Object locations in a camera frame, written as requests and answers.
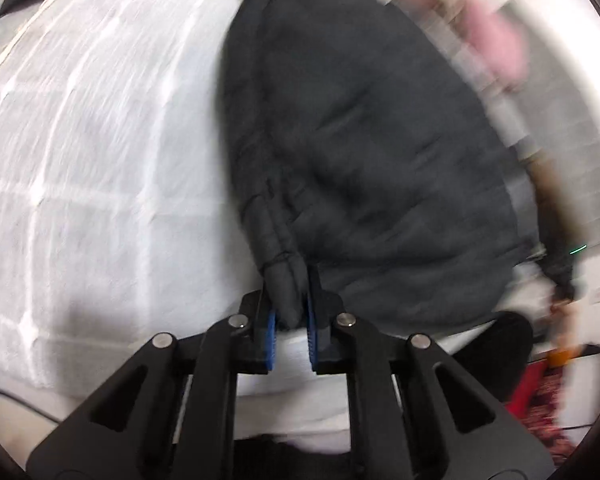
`red patterned cloth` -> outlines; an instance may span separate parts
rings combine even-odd
[[[556,466],[562,465],[575,446],[556,424],[560,403],[564,366],[547,368],[540,379],[538,389],[529,401],[528,411],[520,420],[547,447]]]

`metal screw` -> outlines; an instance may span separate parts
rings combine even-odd
[[[229,324],[234,328],[244,328],[248,322],[249,318],[244,314],[234,314],[229,318]]]
[[[429,348],[431,346],[431,339],[424,334],[416,334],[411,338],[411,344],[416,348]]]
[[[151,339],[151,342],[156,348],[167,348],[167,346],[171,346],[171,343],[173,343],[173,336],[171,334],[167,334],[166,332],[161,332],[154,335],[154,338]]]
[[[340,326],[354,326],[356,324],[356,316],[349,312],[341,312],[338,314],[336,321]]]

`black fabric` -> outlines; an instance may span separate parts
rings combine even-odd
[[[532,349],[528,320],[515,312],[498,313],[496,321],[454,358],[491,395],[505,401],[513,394]],[[234,443],[234,480],[340,480],[353,479],[350,455],[302,452],[271,436]]]
[[[245,0],[224,60],[232,183],[283,324],[306,264],[382,330],[490,312],[525,256],[475,93],[375,0]]]

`green light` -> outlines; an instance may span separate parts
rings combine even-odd
[[[569,254],[579,253],[581,250],[586,249],[586,248],[587,248],[587,246],[583,245],[582,247],[577,248],[575,251],[571,251]]]

